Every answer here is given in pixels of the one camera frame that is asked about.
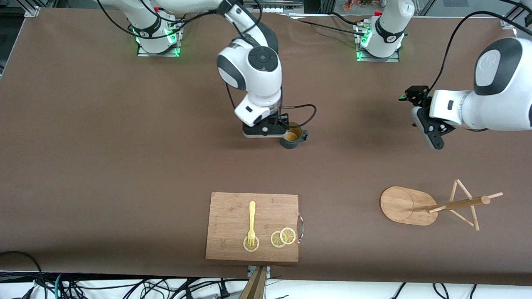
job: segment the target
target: fork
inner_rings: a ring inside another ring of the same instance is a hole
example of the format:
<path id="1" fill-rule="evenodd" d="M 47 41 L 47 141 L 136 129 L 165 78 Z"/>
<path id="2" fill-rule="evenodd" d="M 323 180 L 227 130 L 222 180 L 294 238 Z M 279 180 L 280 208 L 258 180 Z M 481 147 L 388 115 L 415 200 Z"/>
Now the fork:
<path id="1" fill-rule="evenodd" d="M 250 230 L 247 232 L 247 247 L 249 248 L 255 246 L 255 230 L 253 230 L 254 224 L 255 224 L 255 202 L 250 201 Z"/>

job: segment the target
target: brown table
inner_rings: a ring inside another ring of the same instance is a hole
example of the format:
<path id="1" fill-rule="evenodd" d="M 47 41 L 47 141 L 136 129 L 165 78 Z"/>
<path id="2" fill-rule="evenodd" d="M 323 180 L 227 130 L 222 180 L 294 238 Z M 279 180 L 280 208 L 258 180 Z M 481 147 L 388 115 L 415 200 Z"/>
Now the brown table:
<path id="1" fill-rule="evenodd" d="M 414 18 L 401 62 L 384 64 L 357 62 L 348 34 L 263 21 L 279 37 L 285 104 L 318 106 L 295 150 L 242 136 L 215 67 L 235 36 L 219 16 L 191 24 L 175 59 L 136 57 L 98 10 L 26 19 L 0 83 L 0 250 L 47 271 L 242 277 L 246 262 L 204 258 L 211 192 L 299 194 L 300 261 L 272 267 L 284 279 L 532 285 L 532 134 L 456 130 L 430 150 L 397 100 L 432 83 L 458 19 Z M 478 54 L 510 33 L 469 20 L 437 87 L 471 88 Z M 418 227 L 379 209 L 396 185 L 445 202 L 456 178 L 475 196 L 504 192 L 478 209 L 480 232 L 450 213 Z"/>

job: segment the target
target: wooden cutting board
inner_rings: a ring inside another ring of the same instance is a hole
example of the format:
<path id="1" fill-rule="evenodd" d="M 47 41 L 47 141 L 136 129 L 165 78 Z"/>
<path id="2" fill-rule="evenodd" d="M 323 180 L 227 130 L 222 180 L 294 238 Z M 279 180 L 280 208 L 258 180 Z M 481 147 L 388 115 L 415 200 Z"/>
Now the wooden cutting board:
<path id="1" fill-rule="evenodd" d="M 259 248 L 248 252 L 243 247 L 250 229 L 250 201 L 255 201 L 255 235 Z M 299 197 L 287 194 L 220 193 L 211 194 L 208 260 L 297 262 L 299 244 L 296 240 L 282 248 L 274 247 L 270 236 L 274 231 L 290 227 L 297 232 Z"/>

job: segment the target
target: lemon slice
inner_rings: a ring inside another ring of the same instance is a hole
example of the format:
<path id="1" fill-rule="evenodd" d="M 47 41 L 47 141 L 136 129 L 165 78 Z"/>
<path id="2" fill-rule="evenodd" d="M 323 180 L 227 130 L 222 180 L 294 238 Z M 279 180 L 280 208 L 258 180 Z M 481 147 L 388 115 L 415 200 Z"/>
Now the lemon slice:
<path id="1" fill-rule="evenodd" d="M 271 234 L 270 242 L 273 246 L 277 248 L 281 248 L 285 245 L 285 243 L 283 243 L 281 240 L 281 232 L 279 230 L 274 231 L 273 234 Z"/>
<path id="2" fill-rule="evenodd" d="M 286 245 L 290 245 L 296 241 L 296 232 L 289 227 L 283 228 L 279 234 L 281 235 L 281 241 Z"/>
<path id="3" fill-rule="evenodd" d="M 259 238 L 255 236 L 255 246 L 247 247 L 247 236 L 245 236 L 244 241 L 242 242 L 242 245 L 244 246 L 244 249 L 246 249 L 247 251 L 254 252 L 255 250 L 257 250 L 257 248 L 259 248 Z"/>

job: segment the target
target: mug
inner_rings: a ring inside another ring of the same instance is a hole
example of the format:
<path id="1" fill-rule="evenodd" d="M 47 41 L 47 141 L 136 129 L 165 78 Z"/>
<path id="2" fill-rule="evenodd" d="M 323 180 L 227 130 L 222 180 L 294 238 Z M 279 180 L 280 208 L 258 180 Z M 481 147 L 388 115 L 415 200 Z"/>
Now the mug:
<path id="1" fill-rule="evenodd" d="M 289 123 L 289 125 L 291 127 L 297 126 L 294 122 Z M 289 128 L 287 134 L 281 138 L 281 145 L 291 150 L 292 148 L 296 148 L 300 142 L 305 141 L 308 135 L 309 132 L 303 130 L 301 127 Z"/>

